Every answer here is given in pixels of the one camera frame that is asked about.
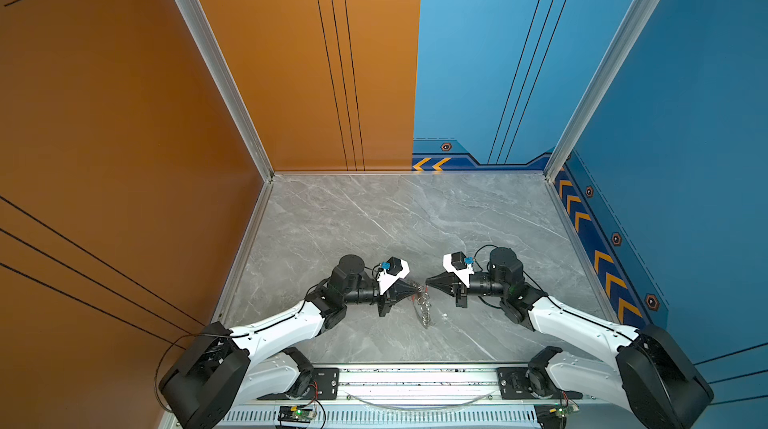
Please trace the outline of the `corner aluminium post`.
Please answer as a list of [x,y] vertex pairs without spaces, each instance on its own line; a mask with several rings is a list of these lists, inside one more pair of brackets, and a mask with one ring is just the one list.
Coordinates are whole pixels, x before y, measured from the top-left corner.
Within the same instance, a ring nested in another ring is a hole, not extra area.
[[200,0],[174,0],[222,100],[261,178],[274,179],[274,169],[237,87]]
[[543,171],[548,183],[564,167],[660,1],[632,0]]

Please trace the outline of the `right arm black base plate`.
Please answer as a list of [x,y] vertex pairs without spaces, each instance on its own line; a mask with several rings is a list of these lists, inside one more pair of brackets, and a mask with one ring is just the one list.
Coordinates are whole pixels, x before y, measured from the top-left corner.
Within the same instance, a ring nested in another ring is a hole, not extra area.
[[543,370],[502,366],[496,375],[504,400],[559,399],[563,395]]

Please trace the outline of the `aluminium front rail frame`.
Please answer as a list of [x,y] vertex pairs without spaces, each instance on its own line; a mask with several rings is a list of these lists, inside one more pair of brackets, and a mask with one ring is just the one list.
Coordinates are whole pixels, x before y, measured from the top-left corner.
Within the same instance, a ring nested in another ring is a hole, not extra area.
[[260,401],[233,406],[212,428],[279,427],[280,406],[311,406],[305,428],[540,428],[535,405],[575,402],[566,428],[647,428],[629,411],[580,392],[559,399],[504,400],[496,369],[524,363],[339,364],[336,400]]

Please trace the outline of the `right corner aluminium post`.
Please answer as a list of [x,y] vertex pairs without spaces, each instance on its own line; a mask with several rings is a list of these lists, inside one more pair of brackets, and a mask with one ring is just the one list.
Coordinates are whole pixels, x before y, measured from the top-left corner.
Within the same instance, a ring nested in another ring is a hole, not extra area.
[[632,0],[543,171],[548,183],[564,167],[660,1]]

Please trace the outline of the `right green circuit board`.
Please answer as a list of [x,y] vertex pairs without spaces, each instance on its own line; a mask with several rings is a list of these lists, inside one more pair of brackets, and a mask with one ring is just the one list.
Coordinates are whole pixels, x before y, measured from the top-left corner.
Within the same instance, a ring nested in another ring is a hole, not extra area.
[[568,418],[580,411],[575,402],[562,402],[554,405],[535,405],[537,422],[541,429],[565,429]]

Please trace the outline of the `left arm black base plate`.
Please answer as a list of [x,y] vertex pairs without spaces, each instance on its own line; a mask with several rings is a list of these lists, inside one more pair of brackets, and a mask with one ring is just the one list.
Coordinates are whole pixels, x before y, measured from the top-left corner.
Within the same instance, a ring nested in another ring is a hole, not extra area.
[[336,400],[339,389],[340,369],[338,367],[315,367],[312,375],[300,375],[299,380],[287,393],[269,394],[260,401],[314,400],[321,402]]

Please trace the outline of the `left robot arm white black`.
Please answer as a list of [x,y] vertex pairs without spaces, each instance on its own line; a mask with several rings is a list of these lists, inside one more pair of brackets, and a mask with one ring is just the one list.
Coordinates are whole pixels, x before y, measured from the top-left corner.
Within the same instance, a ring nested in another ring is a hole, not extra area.
[[298,343],[337,326],[351,305],[373,306],[385,316],[417,294],[409,274],[403,259],[391,257],[369,269],[349,254],[292,308],[234,328],[209,324],[188,335],[180,357],[155,375],[158,403],[184,428],[212,428],[239,403],[272,394],[303,396],[312,385],[313,365]]

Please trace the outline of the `left corner aluminium post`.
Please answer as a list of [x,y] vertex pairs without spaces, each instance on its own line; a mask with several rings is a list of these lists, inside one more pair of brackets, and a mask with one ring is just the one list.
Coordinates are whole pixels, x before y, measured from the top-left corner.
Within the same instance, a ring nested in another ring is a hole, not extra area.
[[274,169],[237,87],[200,0],[174,0],[222,100],[261,178],[274,179]]

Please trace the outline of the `left green circuit board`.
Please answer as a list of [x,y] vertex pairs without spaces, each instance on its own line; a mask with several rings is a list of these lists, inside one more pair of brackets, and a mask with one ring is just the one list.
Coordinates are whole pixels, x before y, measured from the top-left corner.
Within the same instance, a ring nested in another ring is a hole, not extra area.
[[280,406],[277,414],[279,427],[305,428],[317,418],[317,411],[311,406]]

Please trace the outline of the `green circuit board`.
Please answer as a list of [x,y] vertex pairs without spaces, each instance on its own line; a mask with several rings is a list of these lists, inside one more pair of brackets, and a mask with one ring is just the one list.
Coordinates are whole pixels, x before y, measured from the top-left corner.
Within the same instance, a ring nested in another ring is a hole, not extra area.
[[562,402],[554,405],[535,405],[537,422],[541,429],[565,429],[568,418],[580,411],[575,402]]
[[305,428],[317,418],[317,411],[311,406],[280,406],[277,414],[279,427]]

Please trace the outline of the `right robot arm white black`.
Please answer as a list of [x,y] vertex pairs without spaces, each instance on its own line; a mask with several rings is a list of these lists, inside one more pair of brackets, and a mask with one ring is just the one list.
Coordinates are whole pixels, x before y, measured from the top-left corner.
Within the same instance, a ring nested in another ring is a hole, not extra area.
[[443,258],[444,271],[426,284],[466,307],[471,296],[496,297],[514,324],[562,340],[587,353],[579,358],[548,346],[528,363],[539,398],[580,392],[631,412],[647,428],[690,428],[714,392],[674,338],[659,326],[622,325],[572,308],[528,278],[522,261],[495,247],[485,269],[462,252]]

